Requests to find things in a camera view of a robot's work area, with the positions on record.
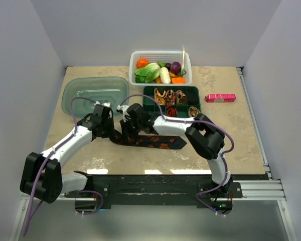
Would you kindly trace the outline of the dark orange floral tie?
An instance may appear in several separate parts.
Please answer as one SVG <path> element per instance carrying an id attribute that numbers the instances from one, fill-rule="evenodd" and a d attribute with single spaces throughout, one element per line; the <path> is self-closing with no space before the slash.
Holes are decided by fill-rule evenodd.
<path id="1" fill-rule="evenodd" d="M 180 150 L 187 142 L 178 136 L 140 136 L 137 135 L 134 138 L 125 138 L 118 136 L 110 138 L 110 140 L 117 145 L 130 146 L 130 147 L 145 147 L 145 148 L 157 148 L 157 149 L 170 149 Z"/>

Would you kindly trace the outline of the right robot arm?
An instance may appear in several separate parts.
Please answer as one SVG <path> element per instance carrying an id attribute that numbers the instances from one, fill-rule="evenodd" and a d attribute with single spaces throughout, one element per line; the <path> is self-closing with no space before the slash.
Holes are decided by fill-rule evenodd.
<path id="1" fill-rule="evenodd" d="M 122 128 L 128 136 L 134 136 L 143 131 L 147 134 L 186 137 L 196 153 L 207 160 L 212 172 L 214 193 L 225 197 L 231 192 L 228 173 L 222 159 L 225 135 L 212 126 L 212 122 L 204 114 L 196 117 L 177 118 L 149 114 L 140 104 L 131 106 L 119 105 L 116 111 L 123 116 Z"/>

